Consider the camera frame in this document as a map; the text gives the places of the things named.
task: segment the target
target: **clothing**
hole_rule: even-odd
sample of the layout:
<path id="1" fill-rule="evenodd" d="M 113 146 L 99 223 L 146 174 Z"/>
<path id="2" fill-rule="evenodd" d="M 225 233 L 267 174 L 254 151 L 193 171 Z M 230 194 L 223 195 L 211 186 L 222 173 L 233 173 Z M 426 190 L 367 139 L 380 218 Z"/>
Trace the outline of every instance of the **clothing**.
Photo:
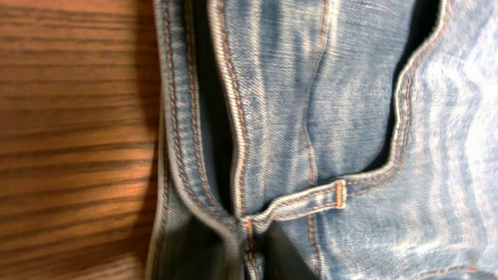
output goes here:
<path id="1" fill-rule="evenodd" d="M 497 1 L 212 0 L 202 41 L 202 2 L 155 7 L 150 278 L 167 278 L 162 254 L 192 219 L 250 279 L 264 278 L 255 248 L 272 223 L 320 279 L 496 278 Z M 213 83 L 226 112 L 209 105 Z M 216 164 L 223 115 L 230 174 Z"/>

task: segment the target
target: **wooden surface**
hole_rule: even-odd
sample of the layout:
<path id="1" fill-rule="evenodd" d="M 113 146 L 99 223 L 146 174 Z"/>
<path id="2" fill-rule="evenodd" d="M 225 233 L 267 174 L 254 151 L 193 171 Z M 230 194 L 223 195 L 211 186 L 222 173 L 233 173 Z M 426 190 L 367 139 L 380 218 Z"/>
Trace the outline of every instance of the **wooden surface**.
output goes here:
<path id="1" fill-rule="evenodd" d="M 141 279 L 156 207 L 152 0 L 0 0 L 0 279 Z"/>

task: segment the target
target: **denim pants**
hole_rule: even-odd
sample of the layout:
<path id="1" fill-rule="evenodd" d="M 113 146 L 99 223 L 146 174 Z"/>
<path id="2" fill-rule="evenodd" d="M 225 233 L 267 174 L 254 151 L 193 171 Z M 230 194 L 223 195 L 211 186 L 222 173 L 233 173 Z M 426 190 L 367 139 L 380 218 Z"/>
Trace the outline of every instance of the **denim pants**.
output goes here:
<path id="1" fill-rule="evenodd" d="M 182 231 L 195 219 L 253 280 L 274 223 L 319 279 L 496 279 L 498 1 L 155 9 L 148 278 L 167 279 L 165 256 L 204 234 Z"/>

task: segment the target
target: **faded denim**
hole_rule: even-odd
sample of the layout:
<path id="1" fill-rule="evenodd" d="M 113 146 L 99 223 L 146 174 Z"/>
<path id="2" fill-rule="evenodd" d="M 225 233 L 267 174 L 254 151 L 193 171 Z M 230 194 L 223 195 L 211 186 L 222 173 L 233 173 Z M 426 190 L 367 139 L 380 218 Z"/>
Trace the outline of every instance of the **faded denim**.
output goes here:
<path id="1" fill-rule="evenodd" d="M 441 0 L 410 50 L 420 2 L 209 1 L 232 214 L 205 166 L 192 3 L 155 0 L 164 164 L 148 277 L 194 216 L 251 279 L 272 222 L 320 279 L 496 279 L 498 2 Z"/>

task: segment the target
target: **dark gap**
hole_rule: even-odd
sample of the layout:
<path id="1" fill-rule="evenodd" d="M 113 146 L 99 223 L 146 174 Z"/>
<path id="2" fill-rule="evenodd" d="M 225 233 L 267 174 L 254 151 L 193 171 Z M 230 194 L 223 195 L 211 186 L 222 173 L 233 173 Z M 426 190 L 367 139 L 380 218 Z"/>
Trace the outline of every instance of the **dark gap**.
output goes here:
<path id="1" fill-rule="evenodd" d="M 392 77 L 391 91 L 396 90 L 396 82 L 403 67 L 406 65 L 410 56 L 423 43 L 423 41 L 431 34 L 435 24 L 437 13 L 439 11 L 440 1 L 435 0 L 418 0 L 413 7 L 412 21 L 410 23 L 409 37 L 406 41 L 405 50 L 399 62 L 396 64 L 395 73 Z M 388 129 L 386 130 L 386 141 L 382 147 L 381 153 L 377 158 L 366 167 L 364 171 L 374 170 L 383 166 L 389 157 L 389 148 L 391 146 L 391 136 L 395 126 L 395 112 L 393 106 L 389 112 Z"/>
<path id="2" fill-rule="evenodd" d="M 206 175 L 213 194 L 231 213 L 230 164 L 233 143 L 225 95 L 212 49 L 206 0 L 193 1 L 193 10 Z"/>

